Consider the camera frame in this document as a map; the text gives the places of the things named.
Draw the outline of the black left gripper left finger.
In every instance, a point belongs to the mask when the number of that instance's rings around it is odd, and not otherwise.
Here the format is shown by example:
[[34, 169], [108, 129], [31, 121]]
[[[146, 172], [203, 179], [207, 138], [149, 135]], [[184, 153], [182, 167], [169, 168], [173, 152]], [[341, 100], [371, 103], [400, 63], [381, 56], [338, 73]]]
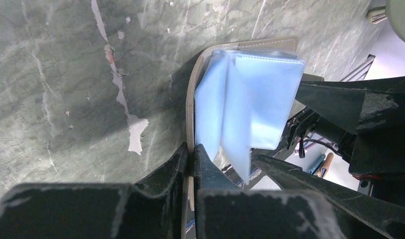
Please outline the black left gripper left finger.
[[25, 183], [0, 200], [0, 239], [179, 239], [188, 149], [136, 183]]

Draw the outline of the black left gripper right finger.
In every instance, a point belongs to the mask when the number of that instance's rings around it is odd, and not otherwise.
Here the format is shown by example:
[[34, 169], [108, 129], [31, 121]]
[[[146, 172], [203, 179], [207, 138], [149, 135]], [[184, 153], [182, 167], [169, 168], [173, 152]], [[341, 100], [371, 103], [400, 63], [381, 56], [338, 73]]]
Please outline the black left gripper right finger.
[[199, 239], [342, 239], [332, 206], [310, 190], [248, 190], [194, 149], [195, 226]]

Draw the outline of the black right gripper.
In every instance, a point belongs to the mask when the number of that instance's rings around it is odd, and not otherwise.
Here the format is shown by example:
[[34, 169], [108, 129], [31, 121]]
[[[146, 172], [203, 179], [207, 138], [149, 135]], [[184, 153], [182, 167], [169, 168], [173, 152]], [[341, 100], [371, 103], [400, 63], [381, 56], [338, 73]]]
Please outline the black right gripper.
[[296, 100], [309, 109], [286, 123], [286, 149], [318, 133], [349, 164], [361, 193], [265, 155], [253, 164], [283, 190], [324, 196], [348, 239], [405, 239], [405, 76], [301, 82]]

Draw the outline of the grey card holder wallet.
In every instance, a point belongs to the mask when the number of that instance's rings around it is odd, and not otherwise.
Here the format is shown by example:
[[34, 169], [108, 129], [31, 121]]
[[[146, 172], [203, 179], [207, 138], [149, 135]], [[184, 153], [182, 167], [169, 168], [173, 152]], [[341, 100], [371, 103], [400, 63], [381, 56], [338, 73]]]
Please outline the grey card holder wallet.
[[219, 154], [241, 182], [252, 176], [253, 148], [278, 149], [304, 73], [297, 36], [223, 43], [202, 50], [186, 96], [188, 150], [202, 145], [213, 162]]

